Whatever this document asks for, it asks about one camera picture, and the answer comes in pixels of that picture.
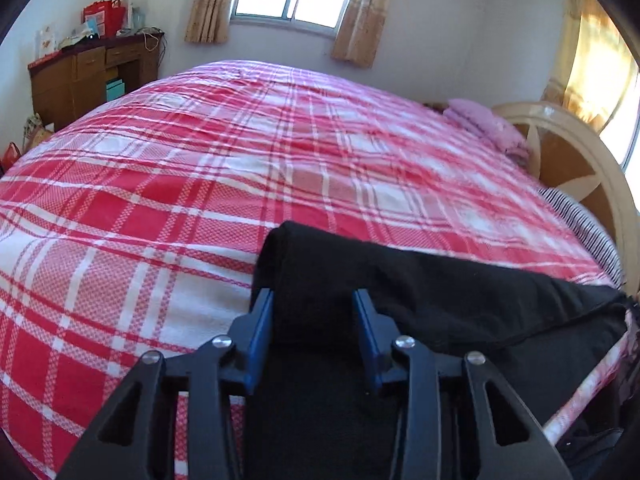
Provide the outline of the white greeting card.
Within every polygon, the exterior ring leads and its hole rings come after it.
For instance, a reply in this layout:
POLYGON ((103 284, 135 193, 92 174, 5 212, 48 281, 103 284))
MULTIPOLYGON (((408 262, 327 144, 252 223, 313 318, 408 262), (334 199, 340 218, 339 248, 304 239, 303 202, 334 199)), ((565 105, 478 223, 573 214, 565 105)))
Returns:
POLYGON ((44 58, 56 51, 56 35, 52 25, 44 26, 36 35, 36 58, 44 58))

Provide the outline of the left beige curtain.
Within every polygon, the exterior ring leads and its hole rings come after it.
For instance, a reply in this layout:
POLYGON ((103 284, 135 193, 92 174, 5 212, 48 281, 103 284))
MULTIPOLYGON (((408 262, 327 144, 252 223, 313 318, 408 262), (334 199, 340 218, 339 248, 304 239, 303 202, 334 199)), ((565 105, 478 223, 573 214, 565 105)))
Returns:
POLYGON ((224 44, 229 38, 233 0, 193 0, 184 41, 224 44))

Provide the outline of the teal box under desk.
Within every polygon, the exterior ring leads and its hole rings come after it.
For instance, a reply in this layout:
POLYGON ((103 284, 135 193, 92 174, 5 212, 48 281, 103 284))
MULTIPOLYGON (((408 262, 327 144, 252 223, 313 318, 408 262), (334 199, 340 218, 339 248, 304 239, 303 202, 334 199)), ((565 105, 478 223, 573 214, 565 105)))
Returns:
POLYGON ((124 96, 125 93, 125 81, 120 78, 107 81, 105 85, 105 99, 107 102, 115 101, 124 96))

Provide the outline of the brown wooden desk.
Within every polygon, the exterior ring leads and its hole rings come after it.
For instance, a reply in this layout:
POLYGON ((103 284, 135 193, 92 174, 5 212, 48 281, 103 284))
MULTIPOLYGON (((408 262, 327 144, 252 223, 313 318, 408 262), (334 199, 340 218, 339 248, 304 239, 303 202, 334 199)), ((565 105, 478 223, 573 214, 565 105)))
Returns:
POLYGON ((32 108, 61 130, 107 102, 107 84, 130 93, 157 80, 165 33, 153 28, 130 36, 89 40, 29 64, 32 108))

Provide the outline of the patterned paper bag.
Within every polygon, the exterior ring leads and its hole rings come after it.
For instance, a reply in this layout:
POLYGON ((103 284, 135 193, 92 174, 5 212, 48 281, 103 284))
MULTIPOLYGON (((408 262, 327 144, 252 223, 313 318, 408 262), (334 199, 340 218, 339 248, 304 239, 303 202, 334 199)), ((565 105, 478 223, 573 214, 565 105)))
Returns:
POLYGON ((43 125, 39 114, 27 118, 23 129, 23 152, 27 153, 52 136, 53 131, 43 125))

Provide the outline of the red plaid bed sheet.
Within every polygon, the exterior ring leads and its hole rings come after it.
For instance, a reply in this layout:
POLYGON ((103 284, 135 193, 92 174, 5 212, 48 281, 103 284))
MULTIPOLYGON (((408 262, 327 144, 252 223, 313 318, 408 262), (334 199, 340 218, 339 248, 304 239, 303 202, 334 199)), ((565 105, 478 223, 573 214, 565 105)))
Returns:
POLYGON ((537 183, 422 104, 259 62, 210 63, 105 104, 1 180, 1 426, 51 479, 146 350, 250 303, 286 220, 605 285, 537 183))

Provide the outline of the striped grey pillow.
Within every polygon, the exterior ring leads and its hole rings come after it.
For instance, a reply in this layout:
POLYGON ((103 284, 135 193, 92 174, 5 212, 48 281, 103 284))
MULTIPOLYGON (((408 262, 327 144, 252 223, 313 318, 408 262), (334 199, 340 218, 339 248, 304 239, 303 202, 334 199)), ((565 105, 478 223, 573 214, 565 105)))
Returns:
POLYGON ((540 188, 538 193, 573 231, 614 286, 621 288, 624 271, 620 255, 600 221, 585 206, 558 188, 540 188))

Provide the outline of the red gift bag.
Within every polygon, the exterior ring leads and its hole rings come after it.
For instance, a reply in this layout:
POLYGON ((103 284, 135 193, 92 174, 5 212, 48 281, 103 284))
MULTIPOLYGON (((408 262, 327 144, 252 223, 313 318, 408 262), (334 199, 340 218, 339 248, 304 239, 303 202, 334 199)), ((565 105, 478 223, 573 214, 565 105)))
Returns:
POLYGON ((127 8, 122 0, 101 0, 85 6, 82 19, 91 22, 101 38, 111 38, 122 28, 126 13, 127 8))

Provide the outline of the red bag on floor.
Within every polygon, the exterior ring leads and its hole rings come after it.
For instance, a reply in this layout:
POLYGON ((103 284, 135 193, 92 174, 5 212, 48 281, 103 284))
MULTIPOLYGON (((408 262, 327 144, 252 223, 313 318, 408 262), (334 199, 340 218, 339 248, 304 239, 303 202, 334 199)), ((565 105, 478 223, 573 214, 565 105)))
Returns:
POLYGON ((20 158, 20 149, 14 142, 10 142, 0 159, 2 171, 7 172, 20 158))

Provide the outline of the black pants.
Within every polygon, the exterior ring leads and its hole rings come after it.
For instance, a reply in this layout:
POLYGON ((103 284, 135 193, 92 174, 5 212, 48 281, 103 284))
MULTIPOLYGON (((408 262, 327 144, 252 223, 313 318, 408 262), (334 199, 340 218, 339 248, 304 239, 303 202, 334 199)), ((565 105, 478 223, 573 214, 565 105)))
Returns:
POLYGON ((264 374, 245 404, 250 479, 393 479, 400 412, 372 392, 352 295, 446 356, 479 351, 541 426, 626 332, 630 299, 608 286, 406 252, 295 222, 272 230, 253 292, 272 292, 264 374))

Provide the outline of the yellow side curtain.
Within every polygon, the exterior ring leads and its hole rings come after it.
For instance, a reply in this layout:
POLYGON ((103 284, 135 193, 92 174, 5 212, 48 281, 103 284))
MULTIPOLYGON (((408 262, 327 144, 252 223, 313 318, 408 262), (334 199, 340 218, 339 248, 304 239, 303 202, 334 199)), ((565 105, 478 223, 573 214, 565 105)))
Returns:
POLYGON ((600 133, 639 73, 620 31, 598 0, 565 0, 554 64, 541 99, 600 133))

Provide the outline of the folded pink blanket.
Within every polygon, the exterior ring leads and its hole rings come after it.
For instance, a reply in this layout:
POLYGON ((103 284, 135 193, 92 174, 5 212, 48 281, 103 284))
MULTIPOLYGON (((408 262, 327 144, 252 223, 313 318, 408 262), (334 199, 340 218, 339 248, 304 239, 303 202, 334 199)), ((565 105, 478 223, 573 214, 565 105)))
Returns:
POLYGON ((466 99, 451 99, 442 114, 494 147, 510 159, 526 165, 530 148, 517 128, 490 108, 466 99))

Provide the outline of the cream and brown headboard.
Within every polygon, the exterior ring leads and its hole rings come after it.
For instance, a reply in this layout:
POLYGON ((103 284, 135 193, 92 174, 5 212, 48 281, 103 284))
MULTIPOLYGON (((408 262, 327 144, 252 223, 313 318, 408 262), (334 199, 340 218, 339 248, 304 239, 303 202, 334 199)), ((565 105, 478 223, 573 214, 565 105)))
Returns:
POLYGON ((506 103, 492 111, 526 137, 529 174, 572 196, 600 221, 620 256, 624 289, 638 292, 639 215, 623 170, 593 128, 549 102, 506 103))

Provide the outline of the right beige curtain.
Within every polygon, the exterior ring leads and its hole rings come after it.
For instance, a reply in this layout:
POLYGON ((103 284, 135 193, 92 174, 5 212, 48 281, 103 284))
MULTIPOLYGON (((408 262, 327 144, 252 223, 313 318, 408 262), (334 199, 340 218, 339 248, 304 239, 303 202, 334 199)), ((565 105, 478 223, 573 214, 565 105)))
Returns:
POLYGON ((390 0, 347 0, 331 58, 371 68, 384 30, 390 0))

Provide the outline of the beige curtain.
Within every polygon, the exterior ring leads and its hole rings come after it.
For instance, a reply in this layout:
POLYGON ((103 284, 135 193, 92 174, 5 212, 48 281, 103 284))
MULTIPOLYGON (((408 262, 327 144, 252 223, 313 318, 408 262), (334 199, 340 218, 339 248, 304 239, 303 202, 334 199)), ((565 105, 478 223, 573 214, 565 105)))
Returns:
POLYGON ((390 0, 347 0, 331 58, 371 68, 384 30, 390 0))
POLYGON ((229 38, 233 0, 193 0, 184 41, 224 44, 229 38))

